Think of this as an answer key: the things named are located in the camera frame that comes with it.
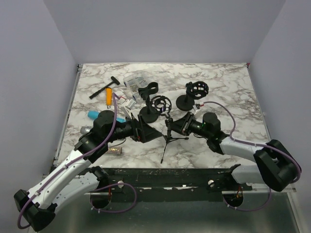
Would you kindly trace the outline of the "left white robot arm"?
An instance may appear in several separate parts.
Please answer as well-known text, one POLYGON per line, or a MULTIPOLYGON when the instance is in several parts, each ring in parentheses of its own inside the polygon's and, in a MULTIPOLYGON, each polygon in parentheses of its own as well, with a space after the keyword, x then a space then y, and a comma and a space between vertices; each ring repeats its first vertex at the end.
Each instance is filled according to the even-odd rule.
POLYGON ((24 218, 28 227, 36 232, 46 228, 55 218, 56 209, 67 197, 60 197, 61 191, 84 169, 108 151, 108 143, 132 138, 141 143, 150 142, 162 133, 149 126, 142 118, 133 116, 125 122, 117 121, 117 114, 102 111, 93 121, 90 132, 82 135, 67 158, 44 180, 30 188, 20 189, 14 194, 19 211, 18 219, 24 218))

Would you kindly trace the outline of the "black tripod mic stand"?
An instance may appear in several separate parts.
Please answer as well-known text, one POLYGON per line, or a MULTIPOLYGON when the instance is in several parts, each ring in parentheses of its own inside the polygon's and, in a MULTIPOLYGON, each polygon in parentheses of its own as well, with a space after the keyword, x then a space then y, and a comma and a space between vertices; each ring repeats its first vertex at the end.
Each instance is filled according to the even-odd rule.
POLYGON ((173 122, 173 118, 170 115, 170 112, 172 110, 172 102, 168 97, 161 96, 161 95, 157 95, 157 96, 153 97, 151 99, 151 106, 155 108, 155 110, 159 116, 164 116, 166 118, 165 124, 167 127, 167 134, 163 135, 166 144, 165 144, 163 154, 162 154, 162 158, 160 161, 160 163, 163 163, 165 151, 166 151, 166 148, 167 148, 169 143, 176 141, 176 140, 179 140, 179 139, 188 140, 189 138, 188 137, 172 137, 171 124, 173 122))

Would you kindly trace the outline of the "black round-base mic stand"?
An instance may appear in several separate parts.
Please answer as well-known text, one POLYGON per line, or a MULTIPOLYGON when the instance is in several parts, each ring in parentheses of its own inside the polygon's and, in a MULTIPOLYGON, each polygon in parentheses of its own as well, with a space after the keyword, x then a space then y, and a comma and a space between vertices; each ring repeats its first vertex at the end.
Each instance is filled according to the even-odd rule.
POLYGON ((139 114, 146 123, 153 123, 158 119, 158 113, 151 105, 150 96, 158 92, 158 83, 151 82, 146 87, 138 89, 140 97, 145 101, 146 106, 143 107, 139 114))

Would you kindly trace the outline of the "glitter handle microphone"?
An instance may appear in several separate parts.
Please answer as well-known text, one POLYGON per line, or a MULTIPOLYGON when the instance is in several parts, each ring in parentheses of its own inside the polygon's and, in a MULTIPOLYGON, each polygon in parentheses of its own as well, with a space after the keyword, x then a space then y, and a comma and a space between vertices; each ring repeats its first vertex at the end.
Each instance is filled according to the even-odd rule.
POLYGON ((121 155, 122 147, 110 147, 106 153, 110 155, 121 155))

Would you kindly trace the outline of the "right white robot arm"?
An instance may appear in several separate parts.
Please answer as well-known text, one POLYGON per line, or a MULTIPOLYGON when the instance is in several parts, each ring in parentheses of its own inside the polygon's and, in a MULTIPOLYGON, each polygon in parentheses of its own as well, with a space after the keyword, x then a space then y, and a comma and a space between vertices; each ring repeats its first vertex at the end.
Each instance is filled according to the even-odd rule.
POLYGON ((265 183, 272 190, 280 192, 301 173, 300 166, 280 141, 273 139, 262 144, 232 139, 221 130, 221 122, 215 113, 205 113, 203 121, 199 122, 194 114, 188 112, 181 119, 172 121, 170 128, 184 136, 195 133, 205 138, 208 147, 215 153, 237 156, 256 163, 256 166, 235 169, 226 175, 224 186, 229 190, 235 190, 244 182, 265 183), (242 170, 253 174, 253 177, 242 181, 242 170))

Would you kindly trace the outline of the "blue microphone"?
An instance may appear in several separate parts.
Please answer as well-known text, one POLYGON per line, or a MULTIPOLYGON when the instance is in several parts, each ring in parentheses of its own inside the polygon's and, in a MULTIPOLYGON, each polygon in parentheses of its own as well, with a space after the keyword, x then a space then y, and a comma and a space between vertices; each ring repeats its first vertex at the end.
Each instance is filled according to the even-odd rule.
MULTIPOLYGON (((87 116, 92 119, 92 120, 95 120, 99 115, 99 112, 97 111, 89 111, 87 116)), ((117 118, 117 121, 120 122, 120 123, 124 123, 126 120, 124 118, 117 118)))

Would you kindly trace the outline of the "tall grey microphone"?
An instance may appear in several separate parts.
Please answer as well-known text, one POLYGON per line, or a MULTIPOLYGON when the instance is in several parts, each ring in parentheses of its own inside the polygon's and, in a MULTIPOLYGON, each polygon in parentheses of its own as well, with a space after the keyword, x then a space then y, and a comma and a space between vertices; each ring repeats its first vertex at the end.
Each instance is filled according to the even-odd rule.
POLYGON ((90 126, 83 126, 80 128, 80 133, 81 134, 87 134, 91 131, 92 127, 90 126))

